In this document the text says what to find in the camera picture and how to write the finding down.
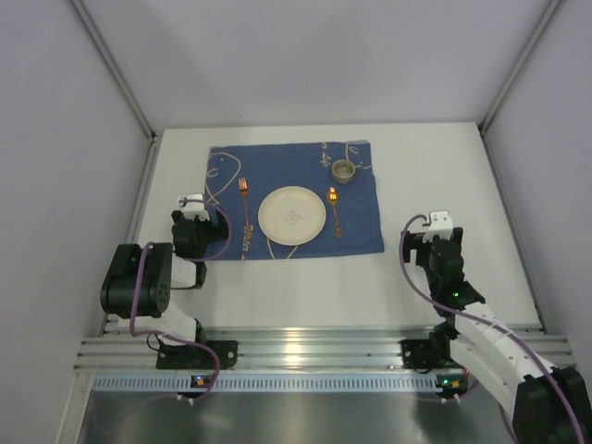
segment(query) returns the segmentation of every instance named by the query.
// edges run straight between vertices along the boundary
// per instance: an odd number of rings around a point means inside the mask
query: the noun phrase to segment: blue placemat
[[[331,165],[346,157],[357,169],[350,183],[339,185],[331,176]],[[251,241],[245,237],[239,178],[246,178],[249,185]],[[269,241],[257,223],[259,206],[267,194],[290,185],[314,191],[328,210],[321,233],[297,248]],[[343,231],[340,239],[335,237],[333,212],[326,199],[329,187],[335,187],[339,193],[338,215]],[[367,141],[214,147],[207,164],[205,197],[219,204],[232,222],[234,236],[223,260],[343,256],[385,250]],[[216,253],[222,245],[223,242],[210,245],[207,255]]]

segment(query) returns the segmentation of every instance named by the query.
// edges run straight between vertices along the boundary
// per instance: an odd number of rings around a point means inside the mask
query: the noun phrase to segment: white table
[[[168,129],[139,242],[172,241],[170,213],[179,196],[203,192],[211,146],[362,139],[372,144],[384,253],[210,263],[203,289],[174,291],[179,306],[207,327],[432,326],[441,319],[403,279],[397,248],[411,216],[446,209],[465,229],[468,280],[506,323],[539,326],[473,123]]]

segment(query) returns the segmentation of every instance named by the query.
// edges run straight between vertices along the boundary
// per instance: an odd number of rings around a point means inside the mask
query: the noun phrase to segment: gold fork
[[[247,241],[250,241],[253,233],[251,232],[251,224],[249,223],[249,210],[247,208],[247,194],[249,194],[249,186],[247,185],[247,179],[239,179],[239,191],[240,195],[242,196],[242,200],[244,201],[244,216],[247,222]]]

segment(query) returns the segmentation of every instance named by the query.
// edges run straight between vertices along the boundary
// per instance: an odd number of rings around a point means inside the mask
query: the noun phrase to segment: white wall
[[[45,443],[147,141],[67,2],[4,2],[0,60],[0,440]]]
[[[489,132],[553,329],[592,395],[592,2],[551,25]]]
[[[479,121],[547,0],[86,0],[153,125]]]

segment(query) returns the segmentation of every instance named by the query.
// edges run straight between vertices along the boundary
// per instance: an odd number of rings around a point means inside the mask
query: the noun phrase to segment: spoon
[[[339,224],[339,218],[337,217],[337,202],[339,201],[339,195],[335,188],[331,187],[327,191],[327,201],[333,207],[333,215],[335,216],[335,237],[341,237],[341,225]]]

